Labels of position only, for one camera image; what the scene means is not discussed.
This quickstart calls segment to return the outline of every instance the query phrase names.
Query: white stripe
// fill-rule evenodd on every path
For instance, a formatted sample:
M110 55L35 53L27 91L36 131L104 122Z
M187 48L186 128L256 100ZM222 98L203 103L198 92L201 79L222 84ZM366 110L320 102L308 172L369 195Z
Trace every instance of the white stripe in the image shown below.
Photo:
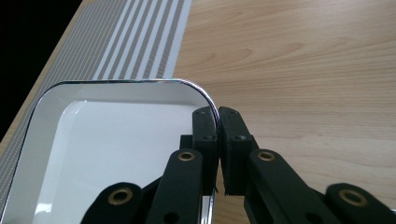
M114 62L116 61L117 56L120 53L120 48L121 48L122 42L125 39L126 32L128 31L128 27L131 25L132 18L134 17L134 14L136 13L136 8L137 8L137 5L138 5L137 2L138 1L135 1L135 4L134 4L134 6L133 6L133 8L131 10L131 13L128 15L128 18L127 18L127 20L125 22L125 26L122 28L120 39L117 42L116 48L114 49L114 52L113 52L113 55L111 55L110 62L108 63L108 66L106 68L105 73L103 74L103 79L108 79L108 76L110 75L111 69L114 66Z
M142 27L142 31L140 32L140 36L139 36L139 39L137 40L135 49L131 49L131 45L132 45L132 42L134 40L134 35L136 34L136 30L137 30L137 28L139 26L139 23L142 22L143 13L144 13L144 11L145 11L145 9L147 7L147 3L148 2L145 1L144 5L142 6L142 9L140 9L138 18L136 19L136 22L134 23L134 28L133 28L132 32L130 33L130 35L128 37L128 42L126 43L125 49L123 50L122 56L120 58L119 65L117 66L117 70L116 70L116 72L114 74L113 79L119 79L120 72L122 70L123 65L125 64L126 57L128 56L128 53L130 52L130 50L134 51L134 55L135 54L136 55L139 54L139 51L140 51L140 49L142 47L143 39L145 38L146 31L147 31L147 29L149 27L149 20L145 20L144 21L144 25ZM151 7L149 9L147 18L150 18L152 16L154 8L155 8L155 3L151 3Z
M129 5L131 5L131 2L132 2L131 0L128 0L127 3L125 4L125 7L122 10L122 13L120 15L120 19L117 22L116 29L114 29L113 35L111 36L110 41L107 44L107 48L106 48L105 54L103 55L103 58L102 58L101 62L99 63L99 66L98 66L95 74L93 75L92 80L96 80L99 77L99 74L102 71L103 66L105 65L105 61L106 61L106 59L108 57L108 54L109 54L109 52L111 50L111 47L114 44L114 41L115 41L116 36L117 36L117 33L119 32L119 29L121 27L122 21L125 18L126 11L128 10Z
M160 62L161 62L161 58L163 56L163 51L165 50L165 44L166 44L166 40L169 36L169 31L171 29L172 20L175 16L177 3L178 3L178 1L173 1L172 6L169 10L169 15L170 16L172 15L172 17L168 17L168 20L166 21L165 27L163 29L163 37L161 38L161 42L158 47L158 51L157 51L157 55L154 60L154 64L152 65L151 74L149 75L149 78L155 78L158 74L158 68L160 67Z
M166 1L162 1L160 10L157 15L157 20L154 22L154 26L152 28L152 33L148 40L148 46L146 47L146 51L143 55L142 66L140 66L139 71L137 72L137 77L140 79L143 77L146 67L147 67L147 64L149 62L149 55L150 55L152 47L154 45L155 37L158 34L158 29L160 28L161 18L163 17L163 12L165 10L165 7L166 7Z
M175 72L177 56L180 52L181 42L183 40L184 31L186 29L187 20L189 18L191 8L191 0L185 0L181 9L180 18L178 19L175 37L173 39L172 48L169 51L168 62L165 66L163 78L171 78Z

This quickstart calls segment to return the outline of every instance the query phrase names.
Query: bolt hole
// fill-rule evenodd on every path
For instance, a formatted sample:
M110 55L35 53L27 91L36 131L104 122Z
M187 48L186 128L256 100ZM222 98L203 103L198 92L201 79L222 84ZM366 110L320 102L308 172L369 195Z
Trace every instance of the bolt hole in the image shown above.
M126 192L118 192L114 195L114 199L115 200L125 200L128 197L128 194Z
M132 191L129 188L116 189L108 195L108 202L112 205L122 205L132 199Z
M275 159L274 154L269 153L269 152L265 152L265 151L264 152L259 152L259 154L257 156L262 161L273 161Z
M178 154L178 159L181 161L192 161L194 160L195 155L190 152L182 152Z
M237 135L234 137L236 140L245 140L247 139L244 135Z
M323 223L323 219L315 213L307 213L305 214L305 217L310 223L314 223L314 224Z
M168 213L163 217L163 221L166 224L174 224L178 223L178 214L176 213Z

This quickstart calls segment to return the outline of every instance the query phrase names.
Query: white tray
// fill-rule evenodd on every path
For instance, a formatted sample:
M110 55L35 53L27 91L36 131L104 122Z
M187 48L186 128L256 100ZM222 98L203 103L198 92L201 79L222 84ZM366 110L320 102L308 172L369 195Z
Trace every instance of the white tray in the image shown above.
M141 188L163 175L191 113L211 106L181 79L64 82L32 114L2 223L79 223L98 194L119 182ZM213 197L204 197L202 223Z

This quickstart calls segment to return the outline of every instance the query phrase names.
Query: wood grain surface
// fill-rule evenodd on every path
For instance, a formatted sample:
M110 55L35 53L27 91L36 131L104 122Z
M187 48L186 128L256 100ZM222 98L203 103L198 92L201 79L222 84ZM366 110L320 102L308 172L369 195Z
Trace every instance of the wood grain surface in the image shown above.
M396 208L395 1L193 1L174 77L239 110L310 187ZM221 179L214 223L248 223Z

